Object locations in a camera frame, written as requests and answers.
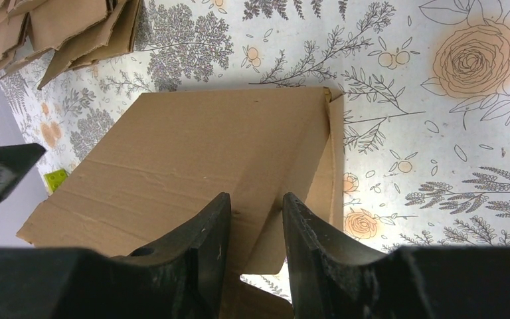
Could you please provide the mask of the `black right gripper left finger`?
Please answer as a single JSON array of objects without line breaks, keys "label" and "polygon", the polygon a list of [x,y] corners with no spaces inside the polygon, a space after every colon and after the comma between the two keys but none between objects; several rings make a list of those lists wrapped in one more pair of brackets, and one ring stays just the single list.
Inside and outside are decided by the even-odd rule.
[{"label": "black right gripper left finger", "polygon": [[0,318],[217,318],[230,195],[128,256],[0,249]]}]

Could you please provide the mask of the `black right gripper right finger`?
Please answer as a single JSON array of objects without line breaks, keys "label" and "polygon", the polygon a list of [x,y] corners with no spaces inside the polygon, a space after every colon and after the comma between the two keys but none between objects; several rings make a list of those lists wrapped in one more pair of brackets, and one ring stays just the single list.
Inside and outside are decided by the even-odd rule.
[{"label": "black right gripper right finger", "polygon": [[296,318],[510,318],[510,247],[384,254],[293,193],[284,195],[282,217]]}]

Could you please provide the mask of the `cardboard box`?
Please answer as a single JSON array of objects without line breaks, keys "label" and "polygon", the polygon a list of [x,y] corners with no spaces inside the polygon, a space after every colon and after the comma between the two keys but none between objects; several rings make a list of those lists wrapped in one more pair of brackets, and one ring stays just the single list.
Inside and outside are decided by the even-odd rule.
[{"label": "cardboard box", "polygon": [[285,299],[241,281],[286,258],[282,199],[343,226],[343,97],[326,87],[143,93],[18,238],[126,255],[230,195],[222,318],[293,318]]}]

